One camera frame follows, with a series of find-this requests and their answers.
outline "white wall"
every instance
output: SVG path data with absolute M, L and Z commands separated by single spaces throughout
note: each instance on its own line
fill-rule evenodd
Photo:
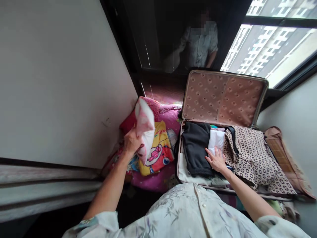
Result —
M 102 168 L 136 100 L 99 0 L 0 2 L 0 157 Z
M 303 169 L 317 195 L 317 75 L 261 112 L 261 130 L 277 126 L 282 130 L 286 146 Z M 311 237 L 317 235 L 317 205 L 296 203 L 300 227 Z

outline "floral blouse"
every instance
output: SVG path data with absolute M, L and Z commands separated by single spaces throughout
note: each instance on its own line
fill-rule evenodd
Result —
M 65 232 L 78 237 L 309 237 L 295 224 L 275 216 L 255 223 L 203 187 L 179 184 L 139 220 L 119 229 L 117 212 L 102 212 Z

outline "curtain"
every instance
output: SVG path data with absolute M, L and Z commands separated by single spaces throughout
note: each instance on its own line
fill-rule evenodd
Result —
M 0 222 L 90 202 L 100 170 L 0 165 Z

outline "high-rise building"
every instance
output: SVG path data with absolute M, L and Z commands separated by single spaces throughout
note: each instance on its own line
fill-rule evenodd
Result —
M 247 15 L 317 19 L 316 6 L 314 0 L 253 0 Z M 316 29 L 244 24 L 221 71 L 264 77 L 274 87 L 316 50 Z

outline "black strap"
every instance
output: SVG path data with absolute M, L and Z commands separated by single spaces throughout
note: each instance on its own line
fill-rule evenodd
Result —
M 239 158 L 239 151 L 238 151 L 238 148 L 235 144 L 235 130 L 232 126 L 228 126 L 228 127 L 226 127 L 226 129 L 229 130 L 231 135 L 232 135 L 233 150 L 234 150 L 235 154 L 237 155 L 237 157 Z

